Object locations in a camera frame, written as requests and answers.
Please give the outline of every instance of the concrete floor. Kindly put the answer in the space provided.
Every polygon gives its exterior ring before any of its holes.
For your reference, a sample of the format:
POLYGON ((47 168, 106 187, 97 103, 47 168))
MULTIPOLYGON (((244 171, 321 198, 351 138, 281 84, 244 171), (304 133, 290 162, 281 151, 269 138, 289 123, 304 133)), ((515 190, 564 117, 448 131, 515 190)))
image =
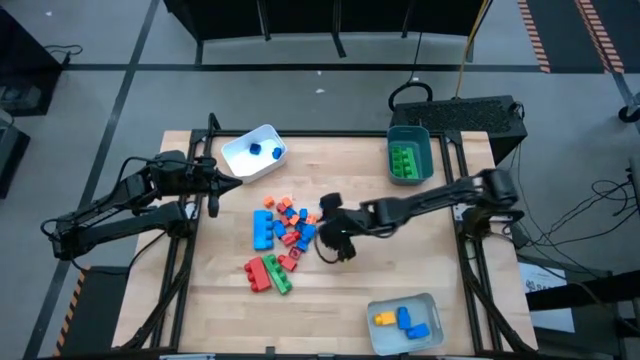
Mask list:
MULTIPOLYGON (((72 63, 129 62, 151 0, 0 0, 43 45, 81 44, 72 63)), ((411 63, 417 34, 344 35, 347 54, 338 59, 328 36, 277 36, 207 42, 203 62, 358 62, 411 63)), ((456 64, 465 39, 425 35, 420 63, 456 64)), ((191 64, 196 43, 161 3, 140 59, 141 63, 191 64)), ((516 0, 496 1, 479 31, 475 63, 535 65, 516 0)), ((206 126, 215 112, 224 128, 251 129, 269 123, 279 129, 385 129, 391 117, 388 94, 406 81, 405 72, 137 72, 101 173, 96 195, 105 193, 121 162, 131 155, 152 156, 165 130, 206 126)), ((3 358, 21 357, 56 265, 49 243, 39 232, 45 218, 77 207, 98 145, 121 87, 120 71, 63 73, 49 113, 20 118, 16 126, 32 137, 6 200, 0 202, 0 348, 3 358)), ((435 99, 454 95, 457 74, 416 73, 432 86, 435 99)), ((640 90, 640 75, 626 75, 640 90)), ((462 97, 511 94, 526 106, 529 137, 522 145, 521 181, 531 212, 524 224, 538 236, 531 216, 543 229, 591 196, 598 179, 624 181, 627 158, 640 150, 640 134, 620 123, 622 107, 611 75, 543 73, 467 73, 462 97)), ((420 92, 400 101, 419 101, 420 92)), ((500 164, 509 166, 509 158, 500 164)), ((606 230, 616 202, 601 202, 552 237, 562 240, 606 230)), ((563 247, 581 264, 623 272, 636 270, 640 217, 601 238, 563 247), (616 259, 614 262, 605 259, 616 259)), ((566 261, 553 249, 549 256, 566 261)), ((94 249, 83 265, 125 265, 133 241, 94 249)), ((537 255, 533 249, 525 254, 537 255)), ((62 296, 40 351, 53 351, 77 272, 69 271, 62 296)))

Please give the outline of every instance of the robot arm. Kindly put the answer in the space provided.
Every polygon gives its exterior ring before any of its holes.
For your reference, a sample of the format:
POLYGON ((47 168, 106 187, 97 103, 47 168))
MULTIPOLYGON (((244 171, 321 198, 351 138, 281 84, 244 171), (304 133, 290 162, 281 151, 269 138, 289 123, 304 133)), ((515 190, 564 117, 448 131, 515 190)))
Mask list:
POLYGON ((343 209, 340 194, 332 193, 320 199, 324 224, 318 232, 320 239, 337 251, 338 260, 356 255, 351 236, 370 235, 390 237, 412 217, 457 204, 474 205, 463 216, 463 228, 472 235, 489 230, 492 216, 506 216, 515 222, 524 215, 511 210, 518 201, 509 174, 503 170, 483 170, 475 176, 404 199, 388 197, 360 203, 359 210, 343 209))
POLYGON ((209 196, 209 216, 216 217, 218 198, 241 184, 241 180, 220 173, 212 157, 189 163, 180 151, 164 152, 146 160, 138 172, 118 181, 108 195, 47 221, 56 223, 53 233, 44 229, 47 222, 42 230, 52 243, 54 256, 61 260, 74 259, 96 245, 152 229, 166 230, 171 237, 185 237, 194 224, 178 202, 148 206, 163 196, 205 194, 209 196), (99 225, 122 211, 131 211, 134 216, 99 225))

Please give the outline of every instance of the green container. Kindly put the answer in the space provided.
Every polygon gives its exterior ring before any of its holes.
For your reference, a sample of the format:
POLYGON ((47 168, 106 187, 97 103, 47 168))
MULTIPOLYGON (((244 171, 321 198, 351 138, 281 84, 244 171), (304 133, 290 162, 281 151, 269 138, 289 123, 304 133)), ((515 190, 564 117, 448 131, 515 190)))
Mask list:
POLYGON ((433 176, 429 132, 420 126, 394 126, 387 131, 389 178, 395 185, 419 185, 433 176))

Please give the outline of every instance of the wooden tabletop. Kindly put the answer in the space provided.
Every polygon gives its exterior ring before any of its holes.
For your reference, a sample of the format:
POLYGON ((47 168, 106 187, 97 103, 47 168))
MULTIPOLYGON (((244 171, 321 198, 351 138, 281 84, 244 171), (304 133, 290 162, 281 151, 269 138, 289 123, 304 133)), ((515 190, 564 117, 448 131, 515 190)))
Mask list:
MULTIPOLYGON (((162 151, 186 153, 189 134, 166 132, 162 151)), ((494 167, 486 133, 463 133, 463 139, 470 174, 494 167)), ((231 171, 220 148, 231 140, 213 141, 213 156, 226 174, 231 171)), ((289 148, 283 167, 223 195, 216 219, 206 215, 206 206, 202 210, 179 350, 264 353, 265 347, 275 346, 277 353, 373 354, 367 304, 428 292, 435 298, 446 340, 443 346, 419 354, 473 354, 448 208, 413 218, 390 239, 353 238, 358 254, 346 263, 325 264, 310 247, 296 271, 287 274, 293 284, 289 294, 282 296, 275 289, 251 292, 244 264, 258 255, 288 253, 279 241, 273 251, 258 254, 253 250, 252 214, 263 208, 265 196, 288 196, 295 208, 306 207, 319 214, 319 198, 331 192, 342 194, 346 208, 357 208, 364 200, 405 197, 446 183, 435 139, 431 142, 435 174, 417 187, 389 182, 384 138, 283 140, 289 148)), ((454 174, 458 174, 453 146, 450 156, 454 174)), ((157 234, 140 235, 137 250, 157 234)), ((114 346, 126 342, 156 305, 168 244, 168 239, 161 240, 134 266, 114 346)), ((496 305, 523 340, 537 348, 513 245, 496 237, 486 239, 484 248, 496 305)), ((321 251, 332 255, 322 246, 321 251)), ((484 346, 490 349, 481 305, 478 313, 484 346)), ((168 343, 172 320, 173 306, 166 315, 163 344, 168 343)))

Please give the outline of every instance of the white bowl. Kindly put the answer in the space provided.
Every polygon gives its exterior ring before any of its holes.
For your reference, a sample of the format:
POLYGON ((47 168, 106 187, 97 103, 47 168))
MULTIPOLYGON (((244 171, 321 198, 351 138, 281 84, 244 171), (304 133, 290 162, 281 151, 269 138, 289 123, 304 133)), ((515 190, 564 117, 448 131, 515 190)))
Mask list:
POLYGON ((287 146, 276 129, 265 124, 222 146, 222 157, 229 164, 233 176, 248 184, 282 166, 287 146), (249 152, 251 144, 261 146, 260 154, 249 152), (282 149, 279 159, 273 158, 275 148, 282 149))

